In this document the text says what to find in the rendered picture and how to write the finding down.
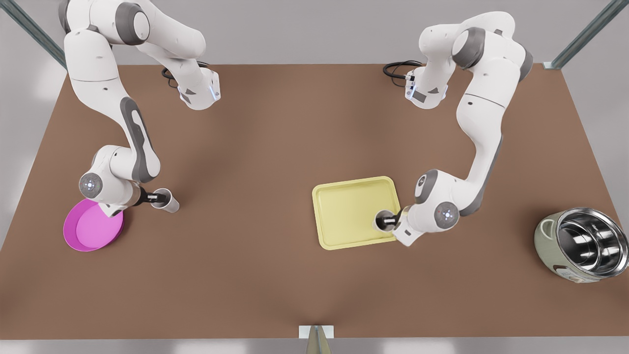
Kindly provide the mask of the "magenta round plate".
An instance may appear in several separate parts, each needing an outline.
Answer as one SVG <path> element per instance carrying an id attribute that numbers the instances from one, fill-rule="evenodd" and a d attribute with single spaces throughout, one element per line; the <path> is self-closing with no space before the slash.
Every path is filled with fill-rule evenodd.
<path id="1" fill-rule="evenodd" d="M 69 211 L 63 225 L 63 237 L 68 246 L 90 252 L 108 246 L 118 238 L 124 227 L 122 212 L 108 217 L 98 203 L 81 200 Z"/>

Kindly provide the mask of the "pale green steel-lined cooker pot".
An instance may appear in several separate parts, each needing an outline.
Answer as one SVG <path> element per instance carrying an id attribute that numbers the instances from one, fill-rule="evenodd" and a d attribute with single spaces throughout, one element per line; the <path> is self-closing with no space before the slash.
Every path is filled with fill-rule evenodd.
<path id="1" fill-rule="evenodd" d="M 592 208 L 547 216 L 533 240 L 544 266 L 576 284 L 618 276 L 629 267 L 629 238 L 613 219 Z"/>

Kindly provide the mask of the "white IKEA cup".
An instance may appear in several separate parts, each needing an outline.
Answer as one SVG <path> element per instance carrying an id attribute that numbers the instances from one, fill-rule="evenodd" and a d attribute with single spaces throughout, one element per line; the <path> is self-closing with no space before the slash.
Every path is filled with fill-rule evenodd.
<path id="1" fill-rule="evenodd" d="M 171 191 L 166 188 L 159 188 L 149 193 L 148 200 L 153 208 L 168 213 L 176 213 L 180 207 L 179 202 L 175 199 Z"/>
<path id="2" fill-rule="evenodd" d="M 391 232 L 391 229 L 387 229 L 386 228 L 386 217 L 389 217 L 391 215 L 395 215 L 392 211 L 390 210 L 381 210 L 378 211 L 378 213 L 376 213 L 374 220 L 372 222 L 372 227 L 376 230 L 376 231 L 380 231 L 380 232 Z"/>

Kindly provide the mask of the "yellow rectangular tray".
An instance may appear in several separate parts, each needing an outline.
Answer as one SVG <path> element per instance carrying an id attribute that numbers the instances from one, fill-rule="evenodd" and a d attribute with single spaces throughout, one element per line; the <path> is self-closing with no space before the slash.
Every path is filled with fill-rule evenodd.
<path id="1" fill-rule="evenodd" d="M 312 190 L 317 239 L 323 249 L 339 250 L 395 241 L 391 232 L 375 226 L 378 212 L 400 211 L 390 177 L 370 177 L 325 183 Z"/>

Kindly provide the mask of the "silver frame post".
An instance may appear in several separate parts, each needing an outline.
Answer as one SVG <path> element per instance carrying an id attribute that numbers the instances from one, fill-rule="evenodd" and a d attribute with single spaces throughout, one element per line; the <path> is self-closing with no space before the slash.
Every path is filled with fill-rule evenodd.
<path id="1" fill-rule="evenodd" d="M 307 339 L 306 354 L 332 354 L 328 340 L 335 338 L 333 325 L 299 325 L 299 339 Z"/>
<path id="2" fill-rule="evenodd" d="M 625 7 L 629 0 L 610 0 L 591 22 L 550 62 L 543 62 L 545 70 L 560 70 L 588 45 Z"/>
<path id="3" fill-rule="evenodd" d="M 51 37 L 14 0 L 0 0 L 0 8 L 31 36 L 63 69 L 67 69 L 65 53 Z"/>

